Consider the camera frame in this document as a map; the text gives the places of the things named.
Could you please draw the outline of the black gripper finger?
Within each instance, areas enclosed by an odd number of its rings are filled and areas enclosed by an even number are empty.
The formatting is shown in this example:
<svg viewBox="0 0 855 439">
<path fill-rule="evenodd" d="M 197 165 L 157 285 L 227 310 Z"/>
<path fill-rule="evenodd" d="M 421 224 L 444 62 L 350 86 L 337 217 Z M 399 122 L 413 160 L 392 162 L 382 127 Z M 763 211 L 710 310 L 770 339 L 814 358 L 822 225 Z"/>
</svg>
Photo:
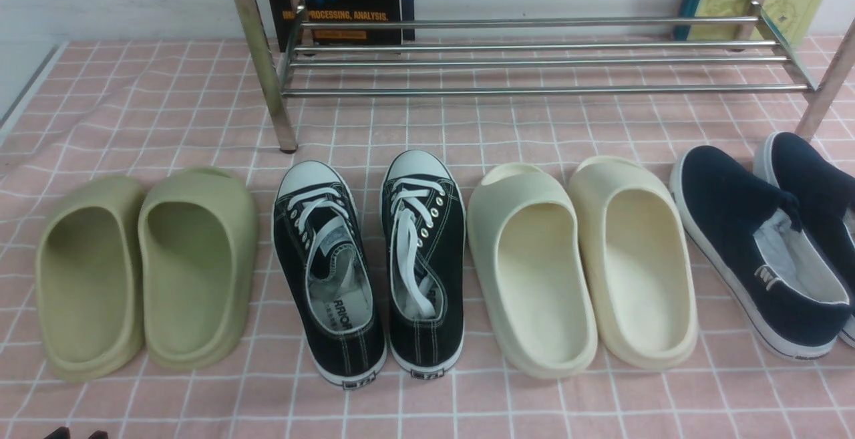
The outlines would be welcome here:
<svg viewBox="0 0 855 439">
<path fill-rule="evenodd" d="M 96 430 L 88 439 L 109 439 L 109 433 L 103 430 Z"/>
</svg>

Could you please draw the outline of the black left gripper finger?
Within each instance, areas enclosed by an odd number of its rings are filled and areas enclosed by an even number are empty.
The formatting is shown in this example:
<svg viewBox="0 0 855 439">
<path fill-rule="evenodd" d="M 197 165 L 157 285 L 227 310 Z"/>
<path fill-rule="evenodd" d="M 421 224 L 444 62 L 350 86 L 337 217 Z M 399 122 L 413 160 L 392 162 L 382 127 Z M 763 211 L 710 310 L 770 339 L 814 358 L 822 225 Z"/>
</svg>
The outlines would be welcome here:
<svg viewBox="0 0 855 439">
<path fill-rule="evenodd" d="M 59 428 L 51 431 L 51 433 L 49 433 L 49 435 L 45 436 L 45 439 L 70 439 L 70 438 L 71 438 L 71 433 L 70 433 L 70 429 L 68 429 L 68 427 L 59 427 Z"/>
</svg>

